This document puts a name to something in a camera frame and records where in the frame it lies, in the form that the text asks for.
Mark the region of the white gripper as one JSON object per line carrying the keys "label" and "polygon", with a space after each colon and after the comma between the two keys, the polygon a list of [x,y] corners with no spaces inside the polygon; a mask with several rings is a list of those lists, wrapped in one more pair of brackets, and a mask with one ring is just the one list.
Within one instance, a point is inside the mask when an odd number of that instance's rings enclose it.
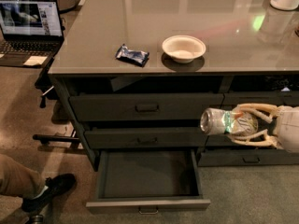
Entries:
{"label": "white gripper", "polygon": [[249,147],[283,148],[289,152],[299,152],[299,108],[283,106],[279,110],[276,105],[269,104],[240,104],[234,111],[248,112],[267,123],[276,119],[273,135],[264,129],[257,133],[239,136],[229,134],[229,139],[238,145]]}

